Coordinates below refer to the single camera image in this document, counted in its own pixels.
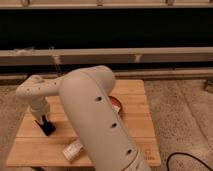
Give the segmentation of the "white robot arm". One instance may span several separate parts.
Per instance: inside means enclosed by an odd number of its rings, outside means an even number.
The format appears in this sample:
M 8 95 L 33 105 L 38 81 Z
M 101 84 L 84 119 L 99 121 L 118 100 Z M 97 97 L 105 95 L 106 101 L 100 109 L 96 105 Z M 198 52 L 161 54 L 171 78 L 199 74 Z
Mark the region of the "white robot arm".
M 28 101 L 45 135 L 55 130 L 46 98 L 57 95 L 96 171 L 151 171 L 109 99 L 114 85 L 112 70 L 95 66 L 50 81 L 33 75 L 16 95 Z

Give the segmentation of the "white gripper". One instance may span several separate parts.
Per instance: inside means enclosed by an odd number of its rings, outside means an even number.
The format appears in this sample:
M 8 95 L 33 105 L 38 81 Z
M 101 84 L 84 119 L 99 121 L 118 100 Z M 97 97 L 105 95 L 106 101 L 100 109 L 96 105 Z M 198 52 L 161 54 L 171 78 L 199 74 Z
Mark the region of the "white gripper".
M 50 122 L 50 105 L 45 98 L 36 98 L 30 102 L 30 111 L 39 124 L 43 124 L 42 116 L 45 115 L 47 122 Z

